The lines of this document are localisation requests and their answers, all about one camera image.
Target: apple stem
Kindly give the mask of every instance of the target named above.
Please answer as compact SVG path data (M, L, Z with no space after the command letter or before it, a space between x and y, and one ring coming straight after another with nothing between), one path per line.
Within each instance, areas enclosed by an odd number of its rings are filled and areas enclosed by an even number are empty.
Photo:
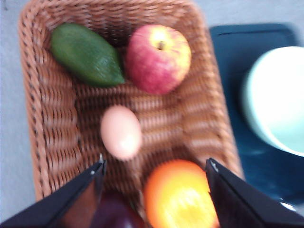
M164 46L165 46L165 43L163 41L160 41L158 44L158 49L162 51Z

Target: bowl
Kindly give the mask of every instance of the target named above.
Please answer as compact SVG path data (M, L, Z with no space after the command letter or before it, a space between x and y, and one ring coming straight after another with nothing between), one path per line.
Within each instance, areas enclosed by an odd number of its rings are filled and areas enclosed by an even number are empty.
M245 118L266 143L304 156L304 47L281 47L263 54L241 91Z

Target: dark blue tray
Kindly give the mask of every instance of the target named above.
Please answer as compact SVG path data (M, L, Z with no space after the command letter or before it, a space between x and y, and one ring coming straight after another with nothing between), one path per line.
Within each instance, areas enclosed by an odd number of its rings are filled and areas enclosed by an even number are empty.
M210 32L247 182L276 200L294 205L303 203L304 157L278 150L257 138L239 106L239 91L246 72L263 53L297 46L294 33L282 24L218 26Z

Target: red apple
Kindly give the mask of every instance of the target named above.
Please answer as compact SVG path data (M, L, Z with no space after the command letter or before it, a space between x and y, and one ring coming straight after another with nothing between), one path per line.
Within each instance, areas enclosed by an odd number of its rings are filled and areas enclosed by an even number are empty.
M130 39L126 70L133 83L150 94L166 94L189 71L191 50L186 38L170 27L144 25Z

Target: orange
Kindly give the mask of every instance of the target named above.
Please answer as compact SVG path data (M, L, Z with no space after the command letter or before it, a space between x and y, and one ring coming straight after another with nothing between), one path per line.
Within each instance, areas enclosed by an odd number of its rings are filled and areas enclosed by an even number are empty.
M144 200L154 228L212 228L217 222L206 173L190 161L157 167L148 178Z

